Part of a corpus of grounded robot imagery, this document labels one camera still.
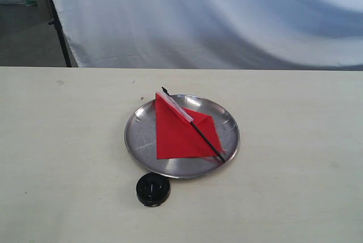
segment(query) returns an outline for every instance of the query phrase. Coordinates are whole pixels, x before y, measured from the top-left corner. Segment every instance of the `floor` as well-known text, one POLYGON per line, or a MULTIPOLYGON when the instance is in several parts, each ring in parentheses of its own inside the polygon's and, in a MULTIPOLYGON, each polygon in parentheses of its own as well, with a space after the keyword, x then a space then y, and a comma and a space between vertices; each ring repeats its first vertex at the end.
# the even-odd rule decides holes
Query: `floor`
POLYGON ((37 6, 0 5, 0 66, 65 67, 57 32, 37 6))

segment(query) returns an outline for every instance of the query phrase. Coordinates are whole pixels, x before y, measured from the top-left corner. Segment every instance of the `white backdrop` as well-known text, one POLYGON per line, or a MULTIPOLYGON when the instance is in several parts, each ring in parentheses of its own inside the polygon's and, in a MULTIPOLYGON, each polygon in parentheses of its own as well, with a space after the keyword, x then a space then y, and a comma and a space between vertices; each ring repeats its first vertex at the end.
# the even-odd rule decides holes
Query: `white backdrop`
POLYGON ((54 0, 79 66, 363 70, 363 0, 54 0))

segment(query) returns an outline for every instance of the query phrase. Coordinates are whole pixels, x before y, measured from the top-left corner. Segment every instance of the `silver plate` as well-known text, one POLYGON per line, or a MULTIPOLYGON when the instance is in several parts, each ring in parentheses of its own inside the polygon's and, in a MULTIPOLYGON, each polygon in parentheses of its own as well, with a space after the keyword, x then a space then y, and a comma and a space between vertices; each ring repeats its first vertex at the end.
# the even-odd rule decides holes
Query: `silver plate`
MULTIPOLYGON (((226 163, 232 160, 239 148, 239 130, 229 112, 205 98, 193 95, 173 95, 172 97, 182 107, 213 117, 223 147, 223 157, 226 163)), ((130 117, 125 128, 125 143, 128 151, 141 165, 152 172, 171 178, 196 178, 222 165, 217 157, 158 160, 155 100, 145 103, 130 117)))

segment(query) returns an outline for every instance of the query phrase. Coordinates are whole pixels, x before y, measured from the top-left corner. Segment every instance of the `table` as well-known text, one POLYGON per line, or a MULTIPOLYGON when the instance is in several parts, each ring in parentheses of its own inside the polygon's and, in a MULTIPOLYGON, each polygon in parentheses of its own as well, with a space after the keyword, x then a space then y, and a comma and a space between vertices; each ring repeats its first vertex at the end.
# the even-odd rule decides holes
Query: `table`
POLYGON ((362 242, 363 72, 0 68, 0 242, 362 242), (165 86, 241 148, 144 207, 132 112, 165 86))

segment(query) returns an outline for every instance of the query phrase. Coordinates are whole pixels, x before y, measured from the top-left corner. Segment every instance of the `black bottle cap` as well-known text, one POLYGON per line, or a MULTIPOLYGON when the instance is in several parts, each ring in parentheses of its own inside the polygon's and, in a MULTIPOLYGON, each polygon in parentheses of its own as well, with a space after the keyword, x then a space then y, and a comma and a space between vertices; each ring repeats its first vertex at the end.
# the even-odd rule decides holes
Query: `black bottle cap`
POLYGON ((142 176, 136 184, 137 198, 145 206, 161 205, 168 198, 169 193, 169 180, 157 173, 142 176))

